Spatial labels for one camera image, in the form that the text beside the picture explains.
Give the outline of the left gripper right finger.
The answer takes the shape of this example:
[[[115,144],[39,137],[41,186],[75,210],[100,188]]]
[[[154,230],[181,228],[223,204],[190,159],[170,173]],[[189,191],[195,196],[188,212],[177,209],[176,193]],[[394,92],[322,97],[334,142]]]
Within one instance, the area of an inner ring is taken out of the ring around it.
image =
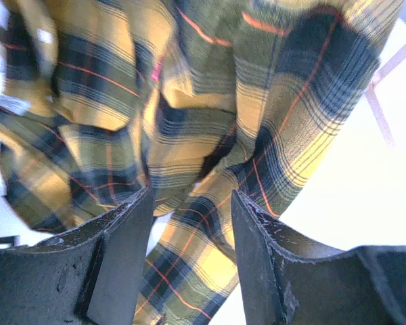
[[[406,246],[342,251],[231,197],[248,324],[406,324]]]

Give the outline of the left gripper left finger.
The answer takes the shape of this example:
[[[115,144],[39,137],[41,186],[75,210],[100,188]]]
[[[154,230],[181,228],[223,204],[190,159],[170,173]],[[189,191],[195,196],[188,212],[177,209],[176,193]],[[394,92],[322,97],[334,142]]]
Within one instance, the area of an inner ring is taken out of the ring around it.
[[[153,209],[144,188],[34,246],[0,237],[0,324],[131,324]]]

